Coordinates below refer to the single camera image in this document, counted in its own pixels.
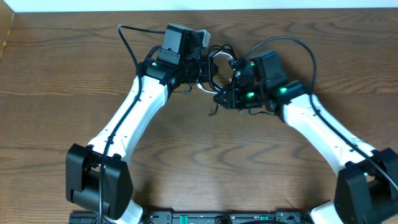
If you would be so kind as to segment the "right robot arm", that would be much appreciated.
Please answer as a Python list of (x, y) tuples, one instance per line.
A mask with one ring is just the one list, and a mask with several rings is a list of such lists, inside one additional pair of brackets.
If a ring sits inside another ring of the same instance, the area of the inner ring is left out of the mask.
[(309, 211), (312, 223), (382, 223), (397, 215), (397, 153), (362, 141), (320, 103), (312, 88), (289, 81), (275, 51), (236, 59), (230, 84), (214, 101), (229, 110), (266, 108), (298, 131), (337, 176), (335, 196)]

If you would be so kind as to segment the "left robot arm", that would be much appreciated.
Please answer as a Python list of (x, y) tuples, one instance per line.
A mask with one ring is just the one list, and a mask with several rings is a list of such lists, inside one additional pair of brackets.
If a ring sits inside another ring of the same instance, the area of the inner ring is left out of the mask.
[(210, 33), (169, 24), (163, 43), (142, 62), (133, 60), (136, 77), (109, 123), (85, 146), (73, 144), (66, 165), (66, 199), (87, 210), (70, 223), (139, 223), (144, 213), (132, 199), (129, 163), (136, 144), (156, 112), (182, 84), (202, 82), (217, 72), (202, 52)]

